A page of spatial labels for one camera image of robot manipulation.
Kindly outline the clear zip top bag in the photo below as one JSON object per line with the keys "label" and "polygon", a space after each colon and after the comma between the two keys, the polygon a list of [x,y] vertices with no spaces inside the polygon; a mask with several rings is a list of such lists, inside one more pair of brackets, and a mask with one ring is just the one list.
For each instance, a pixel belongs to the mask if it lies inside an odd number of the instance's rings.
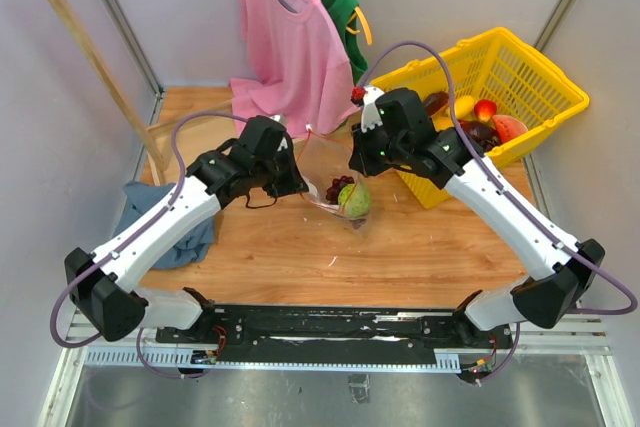
{"label": "clear zip top bag", "polygon": [[373,200],[363,175],[348,165],[351,154],[348,142],[316,133],[310,125],[295,144],[296,165],[308,187],[302,198],[358,230],[369,219]]}

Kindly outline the green custard apple toy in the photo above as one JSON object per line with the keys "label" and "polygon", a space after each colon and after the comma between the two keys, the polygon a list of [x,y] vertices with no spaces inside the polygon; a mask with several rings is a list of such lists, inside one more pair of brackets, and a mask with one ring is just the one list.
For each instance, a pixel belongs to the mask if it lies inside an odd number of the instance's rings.
{"label": "green custard apple toy", "polygon": [[366,217],[372,207],[369,189],[362,182],[346,185],[339,193],[340,212],[349,220]]}

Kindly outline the dark purple grape bunch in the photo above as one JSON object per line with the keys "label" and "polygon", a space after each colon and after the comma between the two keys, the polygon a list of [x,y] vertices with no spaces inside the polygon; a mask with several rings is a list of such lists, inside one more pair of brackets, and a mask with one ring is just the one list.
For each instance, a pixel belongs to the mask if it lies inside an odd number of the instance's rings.
{"label": "dark purple grape bunch", "polygon": [[348,185],[354,184],[355,180],[351,176],[343,175],[339,178],[334,178],[331,185],[326,190],[325,199],[333,205],[338,204],[340,192]]}

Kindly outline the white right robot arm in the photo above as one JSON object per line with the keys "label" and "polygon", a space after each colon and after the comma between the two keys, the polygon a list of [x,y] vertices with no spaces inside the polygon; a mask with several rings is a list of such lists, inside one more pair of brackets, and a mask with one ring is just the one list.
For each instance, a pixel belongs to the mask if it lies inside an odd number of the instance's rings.
{"label": "white right robot arm", "polygon": [[454,128],[436,131],[415,91],[357,87],[352,101],[361,119],[351,128],[351,169],[366,177],[396,169],[429,180],[482,218],[526,268],[514,285],[470,295],[452,324],[455,339],[474,347],[489,330],[512,322],[553,328],[590,287],[595,275],[583,261],[599,266],[602,245],[553,226]]}

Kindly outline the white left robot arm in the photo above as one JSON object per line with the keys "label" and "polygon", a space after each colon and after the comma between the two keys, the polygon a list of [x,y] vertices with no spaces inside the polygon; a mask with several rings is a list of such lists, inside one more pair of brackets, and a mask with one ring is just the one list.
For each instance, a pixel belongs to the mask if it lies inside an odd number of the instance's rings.
{"label": "white left robot arm", "polygon": [[64,260],[70,299],[108,342],[140,328],[174,328],[190,341],[218,329],[215,307],[193,288],[142,289],[140,280],[189,231],[254,188],[273,200],[305,193],[293,142],[281,116],[255,116],[241,134],[181,165],[171,191],[129,228],[87,253]]}

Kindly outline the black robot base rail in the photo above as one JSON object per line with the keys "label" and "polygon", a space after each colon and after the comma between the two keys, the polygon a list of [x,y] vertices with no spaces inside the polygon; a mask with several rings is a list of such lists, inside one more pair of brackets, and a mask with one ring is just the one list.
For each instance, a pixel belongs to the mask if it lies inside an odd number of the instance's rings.
{"label": "black robot base rail", "polygon": [[197,349],[221,340],[226,364],[339,368],[430,368],[441,351],[507,350],[509,329],[466,334],[450,309],[291,307],[217,304],[202,326],[159,328],[159,343]]}

